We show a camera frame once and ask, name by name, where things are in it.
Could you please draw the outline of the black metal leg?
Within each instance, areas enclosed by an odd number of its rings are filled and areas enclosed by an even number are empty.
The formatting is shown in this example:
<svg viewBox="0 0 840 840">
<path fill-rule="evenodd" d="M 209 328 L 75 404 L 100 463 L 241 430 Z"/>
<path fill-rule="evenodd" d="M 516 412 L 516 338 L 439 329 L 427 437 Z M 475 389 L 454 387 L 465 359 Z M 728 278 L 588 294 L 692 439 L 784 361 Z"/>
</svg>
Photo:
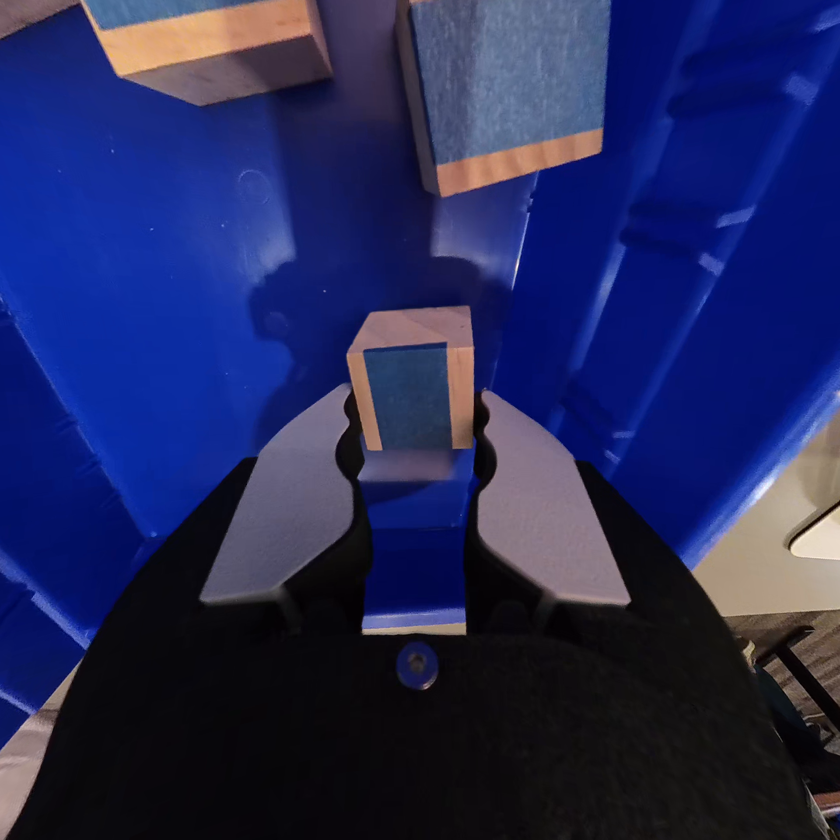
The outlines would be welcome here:
<svg viewBox="0 0 840 840">
<path fill-rule="evenodd" d="M 732 628 L 742 656 L 754 673 L 776 733 L 801 776 L 805 800 L 823 838 L 839 838 L 838 700 L 811 672 L 797 646 L 816 633 L 809 623 L 781 627 Z M 816 708 L 808 717 L 770 672 L 779 664 Z"/>
</svg>

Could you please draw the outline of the group of wooden cubes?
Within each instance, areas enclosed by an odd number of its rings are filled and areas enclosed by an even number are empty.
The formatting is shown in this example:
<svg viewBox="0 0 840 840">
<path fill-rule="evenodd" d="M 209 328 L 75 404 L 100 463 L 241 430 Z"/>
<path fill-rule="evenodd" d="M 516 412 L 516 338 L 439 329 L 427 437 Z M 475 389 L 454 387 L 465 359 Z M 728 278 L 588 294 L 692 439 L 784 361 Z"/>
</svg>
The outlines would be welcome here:
<svg viewBox="0 0 840 840">
<path fill-rule="evenodd" d="M 333 75 L 317 2 L 81 2 L 118 77 L 196 106 Z M 403 1 L 424 188 L 449 197 L 602 150 L 610 2 Z"/>
</svg>

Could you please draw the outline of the white folding stand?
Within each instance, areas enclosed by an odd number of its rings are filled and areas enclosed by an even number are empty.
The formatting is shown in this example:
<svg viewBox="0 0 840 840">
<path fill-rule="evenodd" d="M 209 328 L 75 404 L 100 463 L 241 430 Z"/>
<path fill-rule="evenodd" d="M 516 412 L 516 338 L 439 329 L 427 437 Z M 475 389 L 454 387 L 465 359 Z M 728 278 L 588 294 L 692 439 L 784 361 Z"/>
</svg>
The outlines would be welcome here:
<svg viewBox="0 0 840 840">
<path fill-rule="evenodd" d="M 839 502 L 793 533 L 788 550 L 797 558 L 839 561 Z"/>
</svg>

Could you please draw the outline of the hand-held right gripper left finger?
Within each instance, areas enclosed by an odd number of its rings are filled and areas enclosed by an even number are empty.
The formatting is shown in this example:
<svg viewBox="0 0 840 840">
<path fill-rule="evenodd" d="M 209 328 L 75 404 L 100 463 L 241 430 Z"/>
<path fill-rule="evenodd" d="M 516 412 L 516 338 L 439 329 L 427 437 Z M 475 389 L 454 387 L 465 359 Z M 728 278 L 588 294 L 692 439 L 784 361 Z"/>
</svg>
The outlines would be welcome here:
<svg viewBox="0 0 840 840">
<path fill-rule="evenodd" d="M 364 620 L 372 529 L 359 475 L 361 420 L 341 384 L 259 452 L 200 594 L 211 608 L 271 604 L 291 631 L 334 607 Z"/>
</svg>

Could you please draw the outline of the blue-taped wooden cube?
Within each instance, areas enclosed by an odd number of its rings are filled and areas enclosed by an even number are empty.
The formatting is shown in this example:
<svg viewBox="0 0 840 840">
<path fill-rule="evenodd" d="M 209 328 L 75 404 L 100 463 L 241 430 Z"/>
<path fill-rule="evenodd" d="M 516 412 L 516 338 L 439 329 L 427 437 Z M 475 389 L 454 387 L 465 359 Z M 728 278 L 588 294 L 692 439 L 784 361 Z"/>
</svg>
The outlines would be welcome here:
<svg viewBox="0 0 840 840">
<path fill-rule="evenodd" d="M 373 311 L 346 354 L 370 451 L 473 447 L 469 307 Z"/>
</svg>

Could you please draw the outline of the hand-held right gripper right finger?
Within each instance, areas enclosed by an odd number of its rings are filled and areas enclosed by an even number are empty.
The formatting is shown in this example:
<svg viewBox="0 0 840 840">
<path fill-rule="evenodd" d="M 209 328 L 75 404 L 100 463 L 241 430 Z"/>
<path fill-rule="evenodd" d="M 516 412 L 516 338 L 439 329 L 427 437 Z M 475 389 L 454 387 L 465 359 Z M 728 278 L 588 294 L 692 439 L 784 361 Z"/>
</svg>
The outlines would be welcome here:
<svg viewBox="0 0 840 840">
<path fill-rule="evenodd" d="M 510 608 L 543 631 L 563 605 L 629 606 L 622 574 L 572 454 L 492 391 L 476 395 L 477 487 L 466 526 L 466 622 Z"/>
</svg>

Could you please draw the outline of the blue plastic bin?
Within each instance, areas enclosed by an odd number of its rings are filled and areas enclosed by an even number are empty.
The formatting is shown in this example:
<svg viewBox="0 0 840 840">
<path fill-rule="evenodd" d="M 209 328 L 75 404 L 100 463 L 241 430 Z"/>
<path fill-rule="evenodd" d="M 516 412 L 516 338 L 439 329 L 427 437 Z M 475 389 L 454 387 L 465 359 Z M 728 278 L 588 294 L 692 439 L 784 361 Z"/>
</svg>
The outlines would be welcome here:
<svg viewBox="0 0 840 840">
<path fill-rule="evenodd" d="M 395 3 L 319 5 L 332 80 L 207 108 L 2 40 L 2 744 L 369 312 L 469 306 L 689 568 L 838 405 L 838 2 L 615 2 L 603 152 L 448 198 Z"/>
</svg>

